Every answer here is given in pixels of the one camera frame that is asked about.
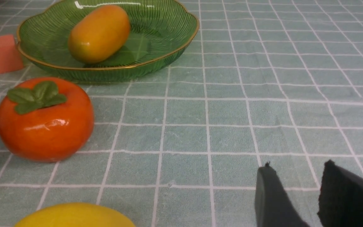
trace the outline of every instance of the persimmon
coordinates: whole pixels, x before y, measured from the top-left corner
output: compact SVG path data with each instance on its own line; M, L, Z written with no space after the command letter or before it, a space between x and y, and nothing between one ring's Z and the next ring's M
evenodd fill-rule
M100 6L86 15L69 33L69 53L86 64L104 61L125 44L130 31L130 19L122 7Z
M94 124L89 96L63 79L29 79L0 103L1 140L12 154L32 161L69 158L87 142Z

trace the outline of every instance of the persimmon leaf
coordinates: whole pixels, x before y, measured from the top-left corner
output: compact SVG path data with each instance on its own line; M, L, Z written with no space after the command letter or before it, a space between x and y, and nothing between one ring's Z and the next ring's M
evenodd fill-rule
M59 104L65 103L65 102L66 102L66 96L63 94L57 94L54 97L52 97L48 100L45 100L43 103L43 107L46 108L46 107L50 107L53 105L59 105Z
M42 81L33 87L33 93L38 100L49 100L58 94L58 86L51 80Z
M16 87L13 89L9 89L8 92L6 93L6 96L8 97L9 100L17 104L35 101L35 97L33 95L32 90L28 88Z
M35 111L36 109L42 108L42 104L39 102L26 102L26 103L20 103L15 106L15 111L19 115L24 115L27 113L30 113L32 111Z

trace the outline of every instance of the grid tablecloth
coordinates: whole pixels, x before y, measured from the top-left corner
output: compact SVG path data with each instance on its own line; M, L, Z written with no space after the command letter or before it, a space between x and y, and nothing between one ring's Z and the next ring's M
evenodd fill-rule
M52 0L0 1L0 35ZM0 227L53 204L114 208L137 227L253 227L258 166L271 161L318 227L325 161L363 177L363 0L184 0L201 29L169 67L85 86L87 145L38 164L0 141ZM0 100L47 73L0 75Z

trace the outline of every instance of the green glass bowl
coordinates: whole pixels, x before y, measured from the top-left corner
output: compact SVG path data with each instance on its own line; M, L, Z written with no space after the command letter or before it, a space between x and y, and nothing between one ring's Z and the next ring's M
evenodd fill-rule
M105 4L117 4L127 12L130 36L107 60L78 62L68 50L69 33ZM164 68L182 55L199 27L197 17L175 0L63 0L20 24L17 39L19 52L53 76L100 84L129 81Z

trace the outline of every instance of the lemon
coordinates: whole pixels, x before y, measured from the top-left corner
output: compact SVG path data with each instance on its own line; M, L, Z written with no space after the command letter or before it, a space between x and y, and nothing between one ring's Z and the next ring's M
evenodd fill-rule
M135 227L126 216L107 207L76 202L38 210L14 227Z

